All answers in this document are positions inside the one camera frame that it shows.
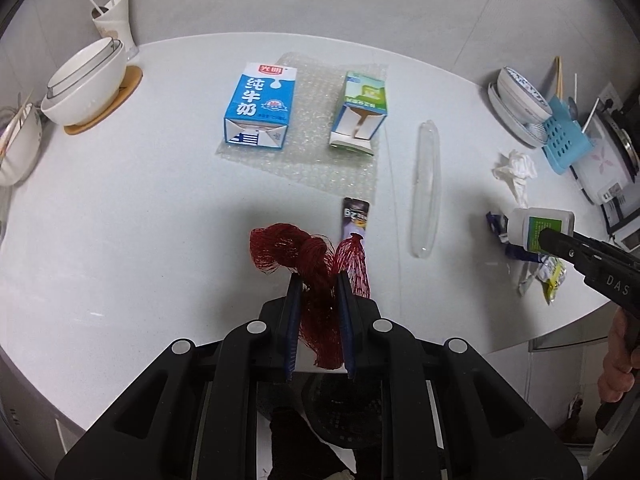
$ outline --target white plate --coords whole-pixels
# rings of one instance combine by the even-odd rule
[[[503,104],[503,102],[500,100],[498,92],[495,90],[495,83],[489,84],[487,93],[489,94],[489,101],[494,107],[495,112],[498,114],[498,117],[501,118],[504,125],[513,135],[518,137],[527,146],[531,146],[532,148],[542,148],[542,146],[546,144],[546,142],[542,142],[532,134],[530,134],[529,131],[520,123],[519,120],[514,117],[509,109]]]

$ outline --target stacked bowls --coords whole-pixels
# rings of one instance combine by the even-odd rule
[[[63,126],[87,124],[116,98],[126,69],[127,54],[120,40],[95,41],[51,77],[42,112]]]
[[[543,123],[553,112],[524,76],[506,66],[500,70],[498,81],[489,85],[488,93],[494,110],[516,137],[534,148],[546,144]]]

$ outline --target white bowl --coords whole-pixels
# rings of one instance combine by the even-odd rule
[[[116,98],[126,69],[127,53],[120,43],[118,50],[62,101],[52,103],[45,97],[42,113],[63,126],[87,124]]]
[[[540,124],[553,114],[535,87],[508,66],[498,75],[498,94],[504,105],[523,124]]]
[[[13,186],[29,176],[38,159],[41,138],[40,117],[36,107],[28,104],[22,113],[22,121],[15,125],[0,165],[0,186]]]
[[[61,101],[62,94],[78,86],[80,80],[114,54],[115,50],[116,44],[111,38],[102,38],[84,47],[51,76],[47,83],[47,98]]]
[[[498,114],[498,117],[501,118],[502,122],[513,135],[532,148],[542,148],[542,146],[546,144],[546,139],[542,140],[534,136],[520,123],[519,120],[517,120],[516,117],[514,117],[514,115],[500,100],[500,96],[495,90],[495,83],[491,83],[489,85],[487,93],[489,94],[489,101],[494,107],[495,112]]]

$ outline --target plastic tube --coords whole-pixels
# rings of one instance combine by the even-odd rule
[[[438,231],[440,216],[440,135],[433,121],[418,129],[418,160],[411,224],[411,250],[428,258]]]

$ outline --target red logo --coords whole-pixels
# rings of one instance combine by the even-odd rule
[[[261,72],[263,74],[279,75],[279,74],[282,74],[282,67],[271,66],[271,65],[260,65],[258,67],[258,72]]]

